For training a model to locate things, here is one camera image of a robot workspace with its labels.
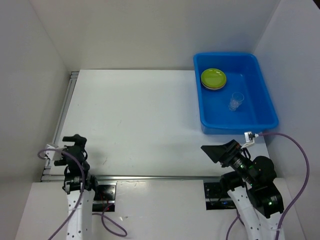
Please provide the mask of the clear cup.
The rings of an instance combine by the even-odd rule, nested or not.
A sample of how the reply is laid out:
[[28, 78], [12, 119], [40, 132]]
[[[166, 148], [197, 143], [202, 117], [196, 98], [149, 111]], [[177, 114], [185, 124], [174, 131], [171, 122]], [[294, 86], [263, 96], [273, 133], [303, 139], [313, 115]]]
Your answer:
[[243, 103], [245, 96], [241, 92], [234, 92], [231, 96], [228, 109], [230, 111], [236, 111], [238, 107]]

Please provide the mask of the green plate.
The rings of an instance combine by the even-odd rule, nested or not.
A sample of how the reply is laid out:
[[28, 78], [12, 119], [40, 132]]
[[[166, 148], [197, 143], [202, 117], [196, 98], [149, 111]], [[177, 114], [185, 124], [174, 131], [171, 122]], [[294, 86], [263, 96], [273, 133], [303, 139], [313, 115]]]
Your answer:
[[216, 68], [208, 68], [204, 70], [200, 76], [202, 85], [210, 87], [221, 86], [227, 83], [227, 77], [225, 73]]

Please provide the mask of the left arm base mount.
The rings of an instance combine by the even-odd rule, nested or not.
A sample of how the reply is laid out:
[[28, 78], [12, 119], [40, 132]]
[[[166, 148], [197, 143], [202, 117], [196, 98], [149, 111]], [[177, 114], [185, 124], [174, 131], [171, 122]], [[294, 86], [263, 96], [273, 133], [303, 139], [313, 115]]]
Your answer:
[[103, 183], [97, 187], [95, 192], [93, 203], [92, 203], [92, 212], [101, 213], [105, 208], [105, 212], [114, 212], [115, 203], [116, 203], [116, 183]]

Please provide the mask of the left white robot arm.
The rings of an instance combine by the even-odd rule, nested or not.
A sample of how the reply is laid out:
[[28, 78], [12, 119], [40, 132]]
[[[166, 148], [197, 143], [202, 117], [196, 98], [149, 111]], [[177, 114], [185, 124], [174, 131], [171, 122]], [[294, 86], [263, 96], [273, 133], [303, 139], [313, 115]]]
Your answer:
[[67, 226], [67, 240], [89, 240], [92, 237], [93, 200], [99, 196], [100, 187], [97, 178], [89, 173], [87, 139], [75, 134], [63, 137], [62, 141], [73, 143], [59, 150], [61, 159], [54, 162], [55, 166], [65, 166], [62, 189], [67, 197], [68, 217], [49, 239]]

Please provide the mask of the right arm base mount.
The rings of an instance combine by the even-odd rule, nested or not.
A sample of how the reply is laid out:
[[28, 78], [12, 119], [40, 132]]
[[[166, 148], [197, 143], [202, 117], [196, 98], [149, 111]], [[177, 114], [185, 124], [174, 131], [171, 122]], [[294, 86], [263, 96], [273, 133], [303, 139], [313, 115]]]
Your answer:
[[236, 208], [233, 200], [219, 182], [204, 182], [203, 187], [207, 211], [233, 210]]

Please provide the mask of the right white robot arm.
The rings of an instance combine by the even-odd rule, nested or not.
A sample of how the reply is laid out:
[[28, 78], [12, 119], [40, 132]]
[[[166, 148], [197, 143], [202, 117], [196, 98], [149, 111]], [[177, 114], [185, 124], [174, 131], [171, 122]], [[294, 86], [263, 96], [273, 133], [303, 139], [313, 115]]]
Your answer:
[[219, 180], [219, 191], [230, 197], [250, 240], [283, 240], [280, 218], [283, 197], [274, 184], [277, 177], [272, 160], [259, 155], [251, 159], [246, 147], [236, 140], [223, 145], [203, 145], [201, 149], [215, 164], [232, 168]]

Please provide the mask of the orange plate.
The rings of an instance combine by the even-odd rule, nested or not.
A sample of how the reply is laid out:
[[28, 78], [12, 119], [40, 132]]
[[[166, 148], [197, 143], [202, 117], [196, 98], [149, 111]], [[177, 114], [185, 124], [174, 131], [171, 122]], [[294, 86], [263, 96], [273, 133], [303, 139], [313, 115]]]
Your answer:
[[211, 86], [208, 86], [208, 85], [202, 85], [205, 89], [207, 89], [207, 90], [210, 90], [210, 91], [217, 91], [217, 90], [220, 90], [220, 89], [222, 89], [222, 88], [224, 88], [225, 87], [225, 84], [223, 84], [223, 85], [219, 85], [219, 86], [215, 86], [215, 87], [211, 87]]

